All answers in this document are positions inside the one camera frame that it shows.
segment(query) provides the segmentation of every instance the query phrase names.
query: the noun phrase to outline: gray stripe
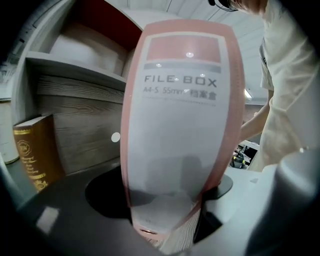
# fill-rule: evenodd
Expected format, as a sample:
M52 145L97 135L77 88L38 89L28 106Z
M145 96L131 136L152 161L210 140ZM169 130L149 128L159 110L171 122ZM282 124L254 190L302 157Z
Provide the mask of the gray stripe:
M221 73L221 67L214 64L194 63L194 62L159 62L144 64L144 70L153 69L192 69L215 73Z

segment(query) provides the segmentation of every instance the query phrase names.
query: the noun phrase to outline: person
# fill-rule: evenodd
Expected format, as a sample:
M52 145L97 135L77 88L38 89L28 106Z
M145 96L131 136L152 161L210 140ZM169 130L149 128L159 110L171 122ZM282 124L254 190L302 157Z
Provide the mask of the person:
M239 142L262 132L250 170L262 171L304 148L287 116L287 109L308 87L319 70L319 60L307 36L277 0L229 0L232 8L260 15L264 38L260 47L261 87L267 103L241 127Z

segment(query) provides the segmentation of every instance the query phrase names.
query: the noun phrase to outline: headphones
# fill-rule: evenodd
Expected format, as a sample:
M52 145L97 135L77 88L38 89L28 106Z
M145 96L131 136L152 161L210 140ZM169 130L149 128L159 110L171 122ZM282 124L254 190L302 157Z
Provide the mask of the headphones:
M216 6L221 10L224 10L226 12L236 12L238 11L238 9L233 8L229 2L230 0L208 0L209 4L211 6Z

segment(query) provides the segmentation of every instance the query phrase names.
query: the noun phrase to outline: ceiling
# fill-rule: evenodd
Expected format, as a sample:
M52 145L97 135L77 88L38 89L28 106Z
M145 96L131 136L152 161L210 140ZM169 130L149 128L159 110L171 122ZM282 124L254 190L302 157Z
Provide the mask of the ceiling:
M152 19L147 22L174 19L198 19L218 22L233 28L242 54L246 89L252 99L247 104L264 105L267 101L267 90L260 88L261 60L259 46L262 42L264 25L260 16L240 11L226 12L211 6L208 0L106 0L122 10L138 24L143 13L152 11Z

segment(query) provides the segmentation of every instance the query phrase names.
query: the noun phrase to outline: white shelf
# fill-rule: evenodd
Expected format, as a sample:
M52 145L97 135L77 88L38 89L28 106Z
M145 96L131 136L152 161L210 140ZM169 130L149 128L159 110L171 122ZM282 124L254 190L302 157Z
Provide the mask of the white shelf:
M75 79L125 91L126 79L103 68L44 52L29 51L27 63L43 75Z
M259 150L259 147L260 147L259 144L255 143L255 142L248 141L248 140L242 141L239 145L241 145L241 146L247 146L247 147L253 148L253 149L255 149L255 150Z

